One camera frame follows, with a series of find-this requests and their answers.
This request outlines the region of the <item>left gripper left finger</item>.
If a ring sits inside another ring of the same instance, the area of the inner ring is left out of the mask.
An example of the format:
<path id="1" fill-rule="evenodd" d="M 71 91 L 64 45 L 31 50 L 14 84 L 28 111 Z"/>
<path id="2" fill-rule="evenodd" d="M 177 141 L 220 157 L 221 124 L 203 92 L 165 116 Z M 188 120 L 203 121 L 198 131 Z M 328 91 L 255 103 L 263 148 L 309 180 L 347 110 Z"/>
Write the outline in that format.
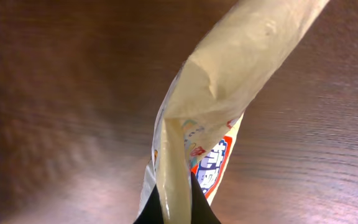
<path id="1" fill-rule="evenodd" d="M 164 224 L 160 197 L 156 186 L 151 191 L 144 209 L 134 221 L 134 224 Z"/>

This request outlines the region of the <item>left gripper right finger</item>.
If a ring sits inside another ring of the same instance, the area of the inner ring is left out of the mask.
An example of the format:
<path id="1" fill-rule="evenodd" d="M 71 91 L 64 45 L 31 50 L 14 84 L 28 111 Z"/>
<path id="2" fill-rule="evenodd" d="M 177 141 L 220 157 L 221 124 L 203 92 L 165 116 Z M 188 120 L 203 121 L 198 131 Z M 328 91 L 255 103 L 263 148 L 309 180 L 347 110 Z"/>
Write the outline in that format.
<path id="1" fill-rule="evenodd" d="M 191 173 L 191 224 L 221 224 L 213 213 L 194 173 Z"/>

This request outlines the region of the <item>yellow snack bag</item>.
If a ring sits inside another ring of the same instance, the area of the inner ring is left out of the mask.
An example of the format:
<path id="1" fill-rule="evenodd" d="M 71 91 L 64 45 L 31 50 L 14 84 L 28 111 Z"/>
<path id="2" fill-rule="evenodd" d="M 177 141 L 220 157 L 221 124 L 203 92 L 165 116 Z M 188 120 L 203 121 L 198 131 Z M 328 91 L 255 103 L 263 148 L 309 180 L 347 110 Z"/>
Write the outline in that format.
<path id="1" fill-rule="evenodd" d="M 239 1 L 203 37 L 158 111 L 138 216 L 156 186 L 164 223 L 191 223 L 191 173 L 211 206 L 246 108 L 327 3 Z"/>

